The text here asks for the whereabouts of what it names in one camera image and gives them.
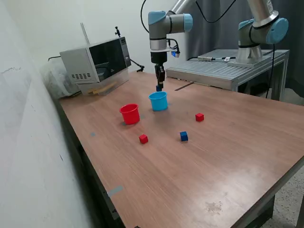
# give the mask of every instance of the blue cube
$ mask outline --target blue cube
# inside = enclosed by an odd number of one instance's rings
[[[161,90],[162,90],[162,88],[160,88],[160,86],[157,85],[157,86],[156,86],[156,91],[157,91],[157,92],[160,92]]]
[[[188,141],[188,135],[187,135],[187,132],[181,132],[180,133],[180,140],[182,141],[182,142],[184,142],[184,141]]]

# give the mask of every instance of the plastic cup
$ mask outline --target plastic cup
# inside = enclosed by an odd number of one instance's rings
[[[126,125],[131,125],[139,122],[139,112],[137,104],[127,104],[119,110],[123,115],[123,120]]]
[[[167,93],[155,92],[149,95],[153,111],[162,111],[168,108]]]

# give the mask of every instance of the metal grid surface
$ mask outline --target metal grid surface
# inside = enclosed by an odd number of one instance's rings
[[[246,78],[251,79],[252,75],[258,75],[267,71],[271,67],[272,52],[271,50],[262,50],[263,55],[271,56],[265,64],[255,68],[247,68],[241,66],[228,66],[224,61],[199,61],[192,59],[185,61],[178,66],[173,66],[167,69],[167,76],[179,78],[182,80],[201,83],[209,86],[221,87],[224,89],[234,90],[234,86],[238,86],[240,81],[246,81]],[[238,50],[222,50],[217,49],[206,53],[202,56],[219,58],[219,57],[235,57]],[[275,65],[284,60],[288,60],[289,50],[275,51]]]

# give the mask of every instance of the tiled floor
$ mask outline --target tiled floor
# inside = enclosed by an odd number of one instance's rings
[[[286,89],[284,102],[304,105],[304,98]],[[276,194],[273,218],[262,228],[295,228],[304,194],[304,167]]]

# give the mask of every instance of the gray curtain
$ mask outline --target gray curtain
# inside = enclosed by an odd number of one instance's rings
[[[216,20],[231,4],[232,0],[197,0],[208,20]],[[289,49],[286,87],[304,97],[304,1],[272,0],[274,9],[281,17],[288,19],[289,31],[276,49]],[[195,57],[214,49],[238,48],[238,24],[253,18],[246,0],[237,0],[226,15],[216,23],[207,23],[196,4],[190,9],[193,16],[193,29],[187,35],[187,56]],[[272,46],[261,45],[262,49]]]

